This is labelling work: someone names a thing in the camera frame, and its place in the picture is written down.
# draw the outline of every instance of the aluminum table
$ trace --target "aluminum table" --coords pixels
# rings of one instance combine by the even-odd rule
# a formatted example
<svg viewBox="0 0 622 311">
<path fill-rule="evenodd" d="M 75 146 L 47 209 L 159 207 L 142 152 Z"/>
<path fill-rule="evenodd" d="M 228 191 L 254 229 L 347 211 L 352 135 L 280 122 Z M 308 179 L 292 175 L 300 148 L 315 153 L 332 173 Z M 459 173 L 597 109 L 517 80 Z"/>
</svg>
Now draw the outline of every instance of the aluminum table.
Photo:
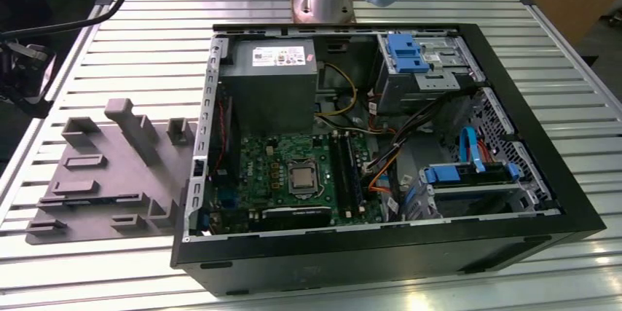
<svg viewBox="0 0 622 311">
<path fill-rule="evenodd" d="M 96 6 L 91 16 L 105 11 Z M 0 180 L 0 308 L 127 310 L 619 310 L 622 108 L 546 20 L 518 0 L 355 2 L 360 23 L 477 23 L 609 229 L 497 273 L 218 299 L 170 268 L 172 237 L 31 246 L 27 222 L 64 148 L 68 117 L 107 120 L 131 98 L 154 122 L 196 119 L 214 23 L 286 23 L 290 0 L 127 0 L 85 28 Z"/>
</svg>

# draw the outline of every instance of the black cable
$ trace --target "black cable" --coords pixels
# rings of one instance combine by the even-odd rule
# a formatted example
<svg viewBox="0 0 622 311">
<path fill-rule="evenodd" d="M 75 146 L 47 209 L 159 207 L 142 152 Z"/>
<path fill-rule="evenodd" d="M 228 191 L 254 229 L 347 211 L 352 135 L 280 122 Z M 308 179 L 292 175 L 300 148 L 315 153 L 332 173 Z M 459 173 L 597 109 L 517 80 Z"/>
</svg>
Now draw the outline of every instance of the black cable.
<svg viewBox="0 0 622 311">
<path fill-rule="evenodd" d="M 97 17 L 92 19 L 80 20 L 80 21 L 68 22 L 68 23 L 60 23 L 59 25 L 47 25 L 43 27 L 36 27 L 36 28 L 19 29 L 16 31 L 8 31 L 4 33 L 0 33 L 0 42 L 17 39 L 17 38 L 25 38 L 28 36 L 44 36 L 44 35 L 59 33 L 59 32 L 73 31 L 76 29 L 88 27 L 89 25 L 97 25 L 99 23 L 108 20 L 116 14 L 124 1 L 126 0 L 116 0 L 108 12 L 104 15 L 99 15 Z"/>
<path fill-rule="evenodd" d="M 431 121 L 438 111 L 443 105 L 450 102 L 454 98 L 461 96 L 471 95 L 479 90 L 479 87 L 475 85 L 466 89 L 446 92 L 441 97 L 431 101 L 406 121 L 404 125 L 398 129 L 395 136 L 391 140 L 391 148 L 379 156 L 376 159 L 371 160 L 367 168 L 375 166 L 383 160 L 387 160 L 391 156 L 395 155 L 395 152 L 399 151 L 402 145 L 404 144 L 410 133 L 416 130 L 418 127 L 425 125 Z"/>
</svg>

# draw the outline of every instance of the orange wire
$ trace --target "orange wire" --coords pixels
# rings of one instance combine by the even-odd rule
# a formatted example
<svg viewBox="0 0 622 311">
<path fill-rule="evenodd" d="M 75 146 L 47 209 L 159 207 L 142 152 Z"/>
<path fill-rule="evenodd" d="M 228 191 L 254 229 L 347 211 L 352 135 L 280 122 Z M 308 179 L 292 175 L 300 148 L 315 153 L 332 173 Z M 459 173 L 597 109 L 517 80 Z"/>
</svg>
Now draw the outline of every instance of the orange wire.
<svg viewBox="0 0 622 311">
<path fill-rule="evenodd" d="M 384 187 L 371 187 L 370 191 L 391 193 L 391 190 Z"/>
<path fill-rule="evenodd" d="M 370 131 L 383 131 L 382 129 L 376 129 L 376 128 L 375 128 L 375 126 L 374 126 L 374 118 L 375 118 L 375 116 L 374 116 L 372 114 L 370 114 Z M 396 134 L 396 133 L 398 133 L 392 127 L 390 127 L 387 130 L 388 130 L 388 132 L 390 132 L 391 134 Z"/>
<path fill-rule="evenodd" d="M 380 178 L 382 174 L 384 174 L 384 171 L 387 171 L 388 169 L 388 165 L 391 165 L 391 163 L 395 161 L 395 159 L 398 158 L 398 154 L 399 154 L 399 151 L 398 153 L 395 153 L 395 156 L 392 156 L 392 158 L 384 163 L 384 167 L 382 167 L 380 169 L 380 172 L 376 174 L 376 176 L 374 177 L 374 180 L 371 180 L 370 182 L 370 186 L 367 187 L 367 189 L 370 191 L 372 191 L 372 188 L 374 188 L 374 184 L 376 183 L 378 179 Z"/>
<path fill-rule="evenodd" d="M 493 161 L 493 157 L 490 155 L 490 151 L 489 151 L 489 148 L 486 147 L 486 144 L 483 141 L 478 141 L 478 145 L 479 147 L 482 148 L 482 154 L 485 155 L 485 160 L 486 162 L 491 162 Z"/>
</svg>

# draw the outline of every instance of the power cable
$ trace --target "power cable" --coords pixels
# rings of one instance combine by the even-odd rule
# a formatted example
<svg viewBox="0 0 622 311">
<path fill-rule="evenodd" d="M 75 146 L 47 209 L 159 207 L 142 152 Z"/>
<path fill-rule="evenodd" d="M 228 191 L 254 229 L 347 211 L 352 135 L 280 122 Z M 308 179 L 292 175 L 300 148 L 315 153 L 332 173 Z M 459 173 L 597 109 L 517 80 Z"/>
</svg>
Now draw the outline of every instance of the power cable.
<svg viewBox="0 0 622 311">
<path fill-rule="evenodd" d="M 7 31 L 4 33 L 0 33 L 0 42 L 7 42 L 8 40 L 27 38 L 31 36 L 44 36 L 48 34 L 73 31 L 76 29 L 88 27 L 91 25 L 97 25 L 99 23 L 108 20 L 116 14 L 124 2 L 126 0 L 116 0 L 115 4 L 112 5 L 112 7 L 109 8 L 105 14 L 99 15 L 97 17 L 93 17 L 87 20 L 60 23 L 57 25 L 47 25 L 47 26 L 28 28 L 28 29 L 19 29 L 15 31 Z"/>
</svg>

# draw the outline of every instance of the blue plastic clip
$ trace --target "blue plastic clip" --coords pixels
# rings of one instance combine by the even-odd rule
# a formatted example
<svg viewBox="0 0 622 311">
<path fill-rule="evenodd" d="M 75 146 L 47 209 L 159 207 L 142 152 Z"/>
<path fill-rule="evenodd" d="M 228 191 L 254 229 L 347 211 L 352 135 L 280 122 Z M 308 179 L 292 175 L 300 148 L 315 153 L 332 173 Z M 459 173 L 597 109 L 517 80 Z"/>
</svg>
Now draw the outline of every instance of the blue plastic clip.
<svg viewBox="0 0 622 311">
<path fill-rule="evenodd" d="M 521 170 L 518 168 L 518 165 L 514 163 L 507 163 L 507 171 L 510 172 L 510 176 L 513 177 L 513 180 L 518 180 L 521 178 Z"/>
<path fill-rule="evenodd" d="M 479 148 L 478 148 L 478 134 L 475 133 L 474 127 L 465 127 L 462 133 L 459 134 L 459 161 L 469 162 L 470 158 L 474 161 L 475 168 L 478 172 L 485 172 L 486 167 L 485 163 L 482 162 L 482 157 L 479 155 Z"/>
<path fill-rule="evenodd" d="M 427 73 L 430 65 L 420 57 L 420 46 L 411 34 L 388 34 L 387 51 L 395 60 L 398 73 Z"/>
<path fill-rule="evenodd" d="M 426 174 L 426 180 L 429 184 L 437 182 L 437 173 L 434 172 L 434 169 L 426 169 L 423 173 Z"/>
<path fill-rule="evenodd" d="M 459 181 L 459 174 L 455 165 L 441 165 L 438 167 L 431 167 L 423 171 L 426 174 L 426 180 L 429 184 L 435 183 L 437 181 Z"/>
</svg>

